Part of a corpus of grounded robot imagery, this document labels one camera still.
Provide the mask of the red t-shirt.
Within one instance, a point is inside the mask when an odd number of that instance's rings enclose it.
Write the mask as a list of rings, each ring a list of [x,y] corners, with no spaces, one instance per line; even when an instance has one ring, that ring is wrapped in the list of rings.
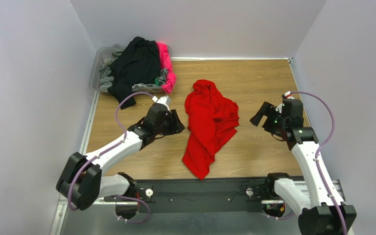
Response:
[[[197,80],[192,87],[185,100],[190,136],[182,162],[203,180],[216,153],[237,133],[239,107],[224,97],[212,81]]]

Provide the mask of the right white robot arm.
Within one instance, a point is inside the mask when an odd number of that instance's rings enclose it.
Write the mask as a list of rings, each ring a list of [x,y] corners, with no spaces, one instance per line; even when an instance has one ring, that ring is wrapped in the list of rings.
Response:
[[[250,119],[286,142],[297,160],[307,193],[286,173],[268,174],[269,193],[284,200],[298,217],[303,235],[349,235],[357,213],[339,194],[324,165],[319,140],[313,128],[304,126],[304,105],[297,99],[284,99],[280,106],[264,102]]]

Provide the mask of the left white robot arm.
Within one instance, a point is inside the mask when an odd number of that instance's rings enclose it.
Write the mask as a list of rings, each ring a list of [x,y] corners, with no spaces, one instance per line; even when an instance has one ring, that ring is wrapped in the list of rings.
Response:
[[[153,143],[158,136],[179,134],[184,128],[175,109],[156,102],[145,117],[116,140],[85,155],[73,153],[61,173],[56,190],[67,198],[73,211],[86,210],[99,198],[125,196],[134,180],[124,173],[114,176],[105,176],[105,173]]]

